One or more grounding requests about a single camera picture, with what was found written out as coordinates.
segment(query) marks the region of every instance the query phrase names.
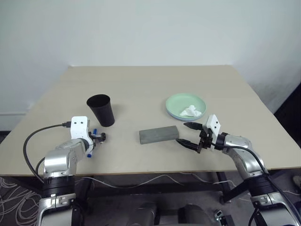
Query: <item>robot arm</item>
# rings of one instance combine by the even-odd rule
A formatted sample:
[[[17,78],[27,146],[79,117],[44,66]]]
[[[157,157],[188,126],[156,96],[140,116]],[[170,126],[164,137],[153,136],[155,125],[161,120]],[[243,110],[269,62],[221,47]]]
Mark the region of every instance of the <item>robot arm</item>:
[[[228,155],[247,184],[255,207],[255,221],[259,226],[301,226],[298,213],[281,190],[275,188],[261,157],[253,151],[251,142],[244,137],[219,134],[220,123],[210,115],[206,124],[186,122],[191,129],[201,130],[199,145],[177,139],[182,146],[198,153],[202,148],[220,150]]]
[[[71,140],[49,151],[44,161],[43,196],[39,201],[38,226],[82,225],[81,208],[76,205],[74,176],[77,163],[91,155],[95,142],[102,143],[105,133],[91,135],[89,119],[76,116],[71,121]]]

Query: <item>black cable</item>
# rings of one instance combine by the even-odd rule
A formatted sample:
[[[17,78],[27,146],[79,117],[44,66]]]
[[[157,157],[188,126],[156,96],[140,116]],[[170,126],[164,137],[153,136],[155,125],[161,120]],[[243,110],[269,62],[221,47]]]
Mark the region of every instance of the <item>black cable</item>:
[[[286,196],[286,194],[274,183],[274,181],[271,179],[271,177],[269,176],[269,172],[267,170],[265,170],[263,164],[261,163],[261,161],[259,160],[259,158],[257,157],[257,155],[250,149],[245,148],[245,147],[241,147],[241,146],[230,146],[230,145],[216,145],[214,143],[211,143],[213,146],[215,147],[219,147],[219,148],[237,148],[237,149],[243,149],[247,152],[249,152],[258,162],[258,164],[260,165],[261,170],[266,173],[267,179],[268,181],[274,186],[274,188],[276,190],[279,191],[279,193],[283,196],[284,199],[286,199],[286,201],[288,202],[289,207],[292,209],[292,211],[294,212],[298,222],[301,224],[301,216],[299,214],[299,212],[297,211],[296,207],[294,206],[294,204],[292,203],[292,201]]]
[[[249,152],[258,162],[261,170],[266,173],[269,174],[269,172],[264,168],[263,164],[261,163],[261,161],[259,160],[259,158],[257,157],[257,155],[250,149],[246,148],[246,147],[241,147],[241,146],[230,146],[230,145],[216,145],[214,143],[211,143],[213,146],[218,147],[218,148],[237,148],[237,149],[243,149],[247,152]]]
[[[44,160],[45,160],[45,157],[43,157],[43,158],[38,162],[38,164],[37,164],[37,166],[36,166],[36,172],[37,172],[37,174],[39,174],[39,167],[40,167],[41,163],[42,163]]]
[[[27,152],[26,152],[26,147],[27,147],[27,143],[29,141],[29,139],[35,135],[36,133],[42,131],[42,130],[46,130],[46,129],[50,129],[50,128],[53,128],[53,127],[60,127],[60,126],[63,126],[63,124],[58,124],[58,125],[53,125],[53,126],[47,126],[47,127],[44,127],[44,128],[41,128],[41,129],[38,129],[36,131],[34,131],[33,133],[31,133],[27,138],[26,140],[24,141],[24,145],[23,145],[23,155],[24,155],[24,158],[25,158],[25,161],[26,161],[26,164],[27,166],[29,167],[29,169],[31,170],[31,172],[34,174],[34,176],[39,179],[42,183],[44,183],[43,179],[39,176],[39,174],[34,170],[34,168],[32,167],[29,159],[28,159],[28,156],[27,156]]]
[[[251,226],[252,221],[253,221],[253,219],[254,219],[254,217],[255,217],[255,214],[257,213],[257,210],[258,210],[258,208],[255,208],[255,209],[254,209],[254,212],[253,212],[253,214],[252,214],[251,217],[250,217],[248,226]]]

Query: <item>black plastic cup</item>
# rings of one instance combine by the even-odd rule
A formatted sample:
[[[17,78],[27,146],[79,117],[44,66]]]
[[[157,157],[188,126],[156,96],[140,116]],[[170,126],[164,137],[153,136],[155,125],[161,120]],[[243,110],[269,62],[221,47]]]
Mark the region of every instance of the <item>black plastic cup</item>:
[[[98,94],[87,100],[87,105],[91,108],[99,123],[104,127],[111,126],[115,122],[110,101],[110,97],[105,94]]]

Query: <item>table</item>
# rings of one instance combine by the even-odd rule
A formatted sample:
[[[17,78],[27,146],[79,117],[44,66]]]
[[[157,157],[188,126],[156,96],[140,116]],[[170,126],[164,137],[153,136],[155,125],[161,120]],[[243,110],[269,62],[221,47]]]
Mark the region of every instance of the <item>table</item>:
[[[139,130],[171,125],[177,126],[180,138],[198,143],[199,132],[165,110],[166,99],[181,92],[194,93],[206,102],[207,111],[197,122],[205,123],[216,114],[221,132],[250,139],[269,169],[301,166],[297,144],[231,66],[71,67],[0,145],[0,175],[32,175],[22,153],[26,137],[76,115],[90,119],[90,130],[107,134],[93,157],[78,163],[79,175],[236,170],[230,157],[219,151],[197,154],[174,140],[140,144]],[[90,96],[102,93],[111,97],[115,116],[115,124],[108,128],[100,126],[86,105]],[[35,135],[27,151],[32,165],[68,139],[66,128]]]

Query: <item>wire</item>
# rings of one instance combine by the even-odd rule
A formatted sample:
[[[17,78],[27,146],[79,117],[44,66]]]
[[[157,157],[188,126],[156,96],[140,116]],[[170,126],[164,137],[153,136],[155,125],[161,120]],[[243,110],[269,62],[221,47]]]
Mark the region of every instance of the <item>wire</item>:
[[[224,180],[224,181],[219,181],[219,182],[215,182],[215,183],[213,183],[214,185],[216,185],[216,184],[221,184],[221,183],[226,183],[226,182],[231,182],[232,183],[232,185],[234,186],[234,187],[236,187],[236,185],[233,183],[233,181],[232,180]]]
[[[236,187],[236,185],[234,184],[234,182],[232,180],[225,180],[225,181],[214,182],[214,181],[206,181],[206,180],[200,178],[198,175],[196,175],[194,173],[181,173],[181,174],[190,174],[190,175],[194,176],[196,179],[198,179],[198,180],[200,180],[200,181],[202,181],[204,183],[212,183],[214,185],[221,184],[221,183],[226,183],[226,182],[230,182],[234,187]]]
[[[156,180],[156,179],[158,179],[158,178],[161,178],[161,177],[168,177],[168,178],[170,178],[171,180],[173,180],[174,182],[176,182],[177,184],[184,186],[184,184],[181,184],[180,182],[176,181],[175,179],[173,179],[171,176],[169,176],[169,175],[167,175],[167,174],[163,174],[163,175],[157,176],[157,177],[155,177],[155,178],[153,178],[153,179],[150,179],[150,180],[148,180],[148,181],[145,181],[145,182],[143,182],[143,183],[141,183],[141,184],[138,184],[138,185],[135,185],[135,186],[114,186],[114,185],[107,184],[107,183],[105,183],[105,182],[103,182],[103,181],[101,181],[101,180],[97,180],[97,179],[91,178],[91,177],[83,177],[83,179],[91,179],[91,180],[97,181],[97,182],[99,182],[99,183],[101,183],[101,184],[103,184],[103,185],[106,185],[106,186],[112,187],[112,188],[135,188],[135,187],[139,187],[139,186],[142,186],[142,185],[144,185],[144,184],[147,184],[147,183],[149,183],[149,182],[151,182],[151,181],[153,181],[153,180]]]
[[[5,182],[5,179],[0,178],[0,187],[4,187],[4,188],[12,188],[12,187],[16,187],[16,184],[9,184],[7,182]]]
[[[27,156],[27,152],[26,152],[26,147],[27,147],[27,143],[29,141],[29,139],[35,135],[36,133],[42,131],[42,130],[46,130],[46,129],[50,129],[50,128],[53,128],[53,127],[60,127],[60,126],[63,126],[63,124],[58,124],[58,125],[53,125],[53,126],[47,126],[47,127],[44,127],[44,128],[41,128],[41,129],[38,129],[36,131],[34,131],[33,133],[31,133],[27,138],[26,140],[24,141],[24,145],[23,145],[23,155],[24,155],[24,158],[25,158],[25,161],[26,161],[26,164],[27,166],[29,167],[29,169],[31,170],[31,172],[34,174],[34,176],[40,180],[40,182],[44,183],[43,179],[39,176],[39,174],[34,170],[34,168],[32,167],[29,159],[28,159],[28,156]]]
[[[301,195],[300,193],[294,193],[294,192],[291,192],[291,191],[288,191],[288,190],[284,190],[283,192],[286,192],[286,193],[289,193],[289,194],[294,194],[294,195]]]
[[[267,179],[268,181],[274,186],[274,188],[276,190],[279,191],[279,193],[283,196],[283,198],[287,201],[289,207],[292,209],[292,211],[294,212],[298,222],[301,224],[301,216],[299,214],[299,212],[297,211],[296,207],[294,206],[294,204],[291,202],[291,200],[286,196],[286,194],[274,183],[274,181],[271,179],[271,177],[269,176],[269,172],[264,168],[263,164],[261,163],[261,161],[259,160],[259,158],[257,157],[257,155],[255,154],[255,152],[253,152],[252,150],[242,147],[242,146],[230,146],[230,145],[217,145],[214,143],[211,143],[213,146],[218,147],[218,148],[237,148],[237,149],[243,149],[247,152],[249,152],[258,162],[261,170],[268,175]]]
[[[40,165],[42,164],[42,162],[45,160],[45,157],[43,157],[39,162],[38,162],[38,164],[37,164],[37,166],[36,166],[36,173],[37,174],[39,174],[39,167],[40,167]]]
[[[247,152],[249,152],[255,159],[256,161],[258,162],[261,170],[266,173],[266,174],[269,174],[269,172],[264,168],[263,164],[261,163],[261,161],[259,160],[259,158],[257,157],[257,155],[255,154],[255,152],[253,152],[252,150],[246,148],[246,147],[242,147],[242,146],[230,146],[230,145],[217,145],[217,144],[214,144],[214,143],[211,143],[214,147],[218,147],[218,148],[237,148],[237,149],[243,149]]]
[[[252,202],[251,200],[247,200],[247,199],[243,199],[243,198],[239,198],[242,201],[246,201],[246,202]]]
[[[21,188],[20,186],[16,187],[15,184],[8,184],[3,178],[0,178],[0,182],[2,185],[6,184],[11,187],[6,193],[4,193],[4,195],[0,195],[0,223],[3,221],[6,214],[16,210],[15,218],[18,226],[35,225],[37,221],[38,204],[34,197],[41,198],[41,196],[28,190],[21,191],[17,194],[17,191]],[[6,196],[9,192],[11,192],[9,196],[4,199],[4,196]],[[10,208],[5,209],[4,205],[8,202],[13,202],[14,204],[10,206]],[[33,202],[34,205],[27,209],[23,209],[23,206],[27,202]]]
[[[253,214],[252,214],[251,217],[250,217],[248,226],[251,226],[252,221],[253,221],[253,219],[254,219],[254,217],[255,217],[255,214],[257,213],[257,210],[258,210],[258,208],[255,208],[255,209],[254,209],[254,212],[253,212]]]

